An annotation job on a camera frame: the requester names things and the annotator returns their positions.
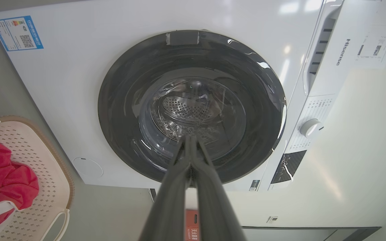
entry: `door glass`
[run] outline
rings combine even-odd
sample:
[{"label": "door glass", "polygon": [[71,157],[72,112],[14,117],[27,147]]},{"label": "door glass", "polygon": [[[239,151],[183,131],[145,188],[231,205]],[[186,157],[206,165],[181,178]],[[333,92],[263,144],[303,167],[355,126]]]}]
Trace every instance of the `door glass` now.
[{"label": "door glass", "polygon": [[171,158],[181,136],[196,134],[211,159],[235,148],[245,133],[245,110],[234,93],[203,77],[177,78],[142,105],[141,133],[159,154]]}]

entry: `white washing machine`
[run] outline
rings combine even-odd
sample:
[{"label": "white washing machine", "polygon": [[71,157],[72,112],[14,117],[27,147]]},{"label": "white washing machine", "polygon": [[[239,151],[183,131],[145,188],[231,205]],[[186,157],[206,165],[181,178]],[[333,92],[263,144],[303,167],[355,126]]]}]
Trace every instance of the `white washing machine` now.
[{"label": "white washing machine", "polygon": [[267,191],[293,181],[377,4],[92,0],[0,12],[0,39],[85,183],[158,188],[195,133],[226,190]]}]

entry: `washing machine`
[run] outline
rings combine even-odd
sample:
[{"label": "washing machine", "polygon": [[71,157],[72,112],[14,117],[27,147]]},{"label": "washing machine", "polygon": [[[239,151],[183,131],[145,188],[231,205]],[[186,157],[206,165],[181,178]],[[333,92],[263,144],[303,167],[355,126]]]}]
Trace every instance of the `washing machine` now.
[{"label": "washing machine", "polygon": [[346,49],[329,41],[341,6],[92,0],[0,12],[0,40],[86,184],[158,188],[196,134],[226,190],[270,190],[293,181],[347,73],[345,57],[318,81],[327,46]]}]

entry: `laundry basket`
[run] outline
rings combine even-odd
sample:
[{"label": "laundry basket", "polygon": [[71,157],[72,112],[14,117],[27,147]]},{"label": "laundry basket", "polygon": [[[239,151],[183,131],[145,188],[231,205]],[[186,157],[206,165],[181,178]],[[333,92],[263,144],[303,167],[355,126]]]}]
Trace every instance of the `laundry basket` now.
[{"label": "laundry basket", "polygon": [[0,241],[41,241],[56,219],[65,221],[55,241],[62,238],[69,222],[74,185],[63,160],[49,140],[30,120],[0,117],[0,143],[12,151],[11,159],[32,168],[40,191],[32,206],[14,212],[0,233]]}]

